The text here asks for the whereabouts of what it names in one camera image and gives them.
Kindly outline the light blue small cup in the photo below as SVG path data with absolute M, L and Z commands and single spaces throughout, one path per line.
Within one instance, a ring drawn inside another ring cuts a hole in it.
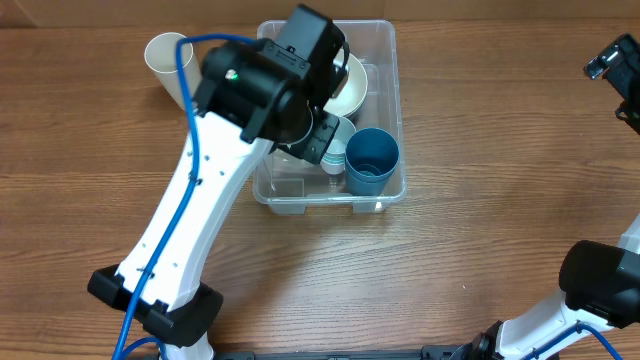
M 325 153 L 321 160 L 322 163 L 329 164 L 331 166 L 343 166 L 345 163 L 345 154 L 332 154 Z

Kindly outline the mint green small cup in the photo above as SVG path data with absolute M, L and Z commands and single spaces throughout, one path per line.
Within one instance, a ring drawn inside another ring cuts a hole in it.
M 325 152 L 322 160 L 325 161 L 325 162 L 332 162 L 332 163 L 344 162 L 345 161 L 345 149 L 344 148 L 328 149 Z

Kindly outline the dark blue tall cup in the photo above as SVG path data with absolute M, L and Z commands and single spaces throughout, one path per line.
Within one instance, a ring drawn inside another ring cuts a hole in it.
M 345 150 L 347 172 L 366 183 L 380 183 L 395 171 L 400 160 L 399 145 L 395 138 L 380 128 L 357 131 Z
M 355 196 L 379 196 L 391 179 L 392 172 L 382 173 L 374 166 L 364 164 L 346 171 L 346 188 Z

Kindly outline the dark blue tall cup front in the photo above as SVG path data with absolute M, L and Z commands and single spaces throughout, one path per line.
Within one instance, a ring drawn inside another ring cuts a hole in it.
M 379 196 L 391 179 L 392 172 L 382 173 L 374 166 L 364 164 L 346 171 L 346 188 L 355 196 Z

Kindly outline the cream bowl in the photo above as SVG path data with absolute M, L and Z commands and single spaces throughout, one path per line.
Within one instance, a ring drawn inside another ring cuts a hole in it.
M 365 101 L 368 90 L 368 76 L 364 65 L 355 55 L 350 54 L 347 70 L 347 79 L 342 85 L 340 92 L 336 97 L 330 99 L 338 99 L 341 102 Z
M 345 117 L 348 119 L 356 119 L 363 109 L 364 104 L 365 101 L 341 102 L 338 99 L 330 99 L 324 106 L 324 110 L 336 116 Z

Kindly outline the cream tall cup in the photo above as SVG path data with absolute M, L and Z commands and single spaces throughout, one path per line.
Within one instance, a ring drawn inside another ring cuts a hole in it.
M 182 110 L 185 109 L 185 105 L 177 74 L 178 65 L 176 64 L 175 53 L 177 42 L 183 38 L 184 35 L 177 32 L 162 33 L 154 37 L 147 44 L 144 51 L 144 60 L 147 66 Z M 183 45 L 181 54 L 183 72 L 190 96 L 193 96 L 202 80 L 193 45 Z

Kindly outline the pink small cup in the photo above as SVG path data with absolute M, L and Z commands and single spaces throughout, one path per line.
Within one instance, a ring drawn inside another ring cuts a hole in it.
M 345 171 L 345 163 L 343 166 L 331 166 L 321 162 L 320 166 L 329 175 L 339 175 Z

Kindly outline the grey small cup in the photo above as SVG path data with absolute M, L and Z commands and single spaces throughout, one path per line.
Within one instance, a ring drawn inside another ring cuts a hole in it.
M 350 138 L 356 133 L 355 125 L 345 117 L 339 118 L 339 125 L 334 133 L 325 155 L 341 156 L 345 154 L 346 146 Z

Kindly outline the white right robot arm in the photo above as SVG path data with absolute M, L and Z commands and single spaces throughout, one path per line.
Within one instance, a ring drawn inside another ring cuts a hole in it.
M 577 242 L 559 271 L 559 289 L 526 313 L 496 322 L 459 347 L 453 359 L 557 359 L 590 335 L 614 359 L 621 355 L 603 334 L 639 321 L 639 221 L 615 246 Z

